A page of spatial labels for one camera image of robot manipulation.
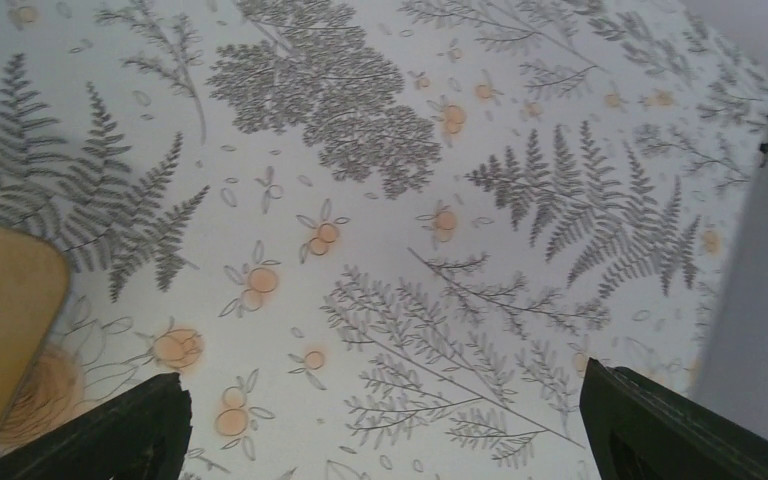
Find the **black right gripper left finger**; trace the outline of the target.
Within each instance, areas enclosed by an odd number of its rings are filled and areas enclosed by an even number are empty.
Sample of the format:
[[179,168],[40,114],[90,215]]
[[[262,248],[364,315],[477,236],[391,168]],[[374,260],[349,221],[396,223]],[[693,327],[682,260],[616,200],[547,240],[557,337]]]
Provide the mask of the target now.
[[191,421],[180,375],[158,374],[0,457],[0,479],[177,479]]

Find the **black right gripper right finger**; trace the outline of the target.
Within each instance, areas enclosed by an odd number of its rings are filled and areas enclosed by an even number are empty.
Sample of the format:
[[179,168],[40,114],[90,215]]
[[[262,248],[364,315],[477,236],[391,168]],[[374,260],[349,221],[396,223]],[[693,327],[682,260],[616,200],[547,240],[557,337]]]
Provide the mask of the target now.
[[627,367],[589,359],[579,407],[604,479],[768,479],[768,440]]

